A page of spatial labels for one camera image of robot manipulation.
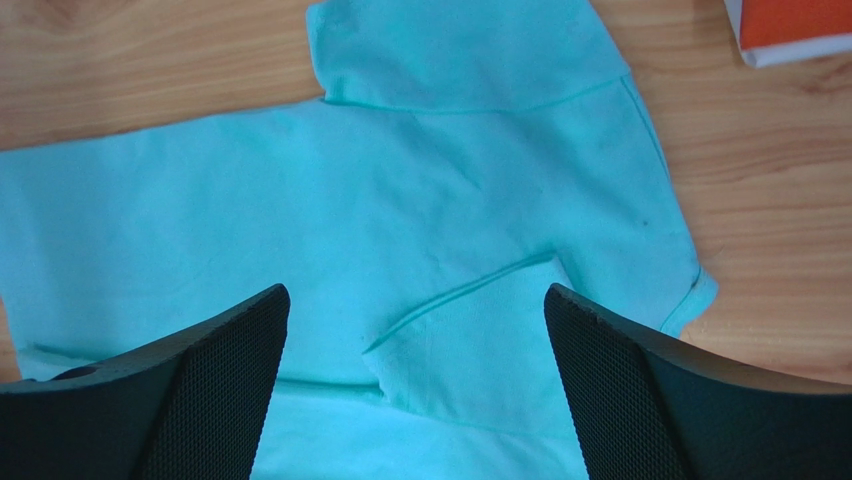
shirt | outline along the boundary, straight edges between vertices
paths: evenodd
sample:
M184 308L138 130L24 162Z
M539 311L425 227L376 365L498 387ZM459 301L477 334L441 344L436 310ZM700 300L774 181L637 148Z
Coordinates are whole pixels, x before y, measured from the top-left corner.
M324 98L0 154L24 376L273 283L255 478L585 478L542 302L666 333L712 301L648 113L585 0L328 0Z

shirt sleeve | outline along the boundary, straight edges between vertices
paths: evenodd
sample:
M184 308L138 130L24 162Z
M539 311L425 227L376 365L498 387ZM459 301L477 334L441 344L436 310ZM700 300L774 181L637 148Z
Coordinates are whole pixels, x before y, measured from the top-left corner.
M520 110L629 72L586 0L329 0L307 24L332 103Z

folded shirt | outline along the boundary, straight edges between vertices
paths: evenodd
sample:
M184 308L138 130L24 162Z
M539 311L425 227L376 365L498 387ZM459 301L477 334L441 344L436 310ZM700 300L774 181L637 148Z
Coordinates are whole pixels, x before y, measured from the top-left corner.
M322 99L0 154L23 375L280 282L256 478L585 478L549 284L672 335L716 293L594 10L329 0L307 19Z
M752 67L852 51L849 0L725 0L725 6Z

fabric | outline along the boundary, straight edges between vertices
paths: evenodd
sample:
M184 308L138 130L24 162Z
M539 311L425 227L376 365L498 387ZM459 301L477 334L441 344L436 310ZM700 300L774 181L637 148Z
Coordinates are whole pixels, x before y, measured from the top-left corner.
M725 0L743 60L765 67L852 51L848 0Z
M716 284L595 12L530 3L329 0L323 99L0 154L22 374L280 282L257 478L584 478L549 283L671 335Z

wood grain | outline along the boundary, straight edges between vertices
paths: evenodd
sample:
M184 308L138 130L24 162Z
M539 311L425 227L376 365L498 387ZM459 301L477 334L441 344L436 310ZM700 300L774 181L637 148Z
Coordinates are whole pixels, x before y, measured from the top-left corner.
M318 95L308 3L0 2L0 148ZM634 69L721 285L683 338L852 383L852 57L752 70L721 0L593 4Z
M9 338L9 329L6 326L6 309L3 308L3 300L0 299L0 383L12 382L21 378L18 365L15 362L15 347Z

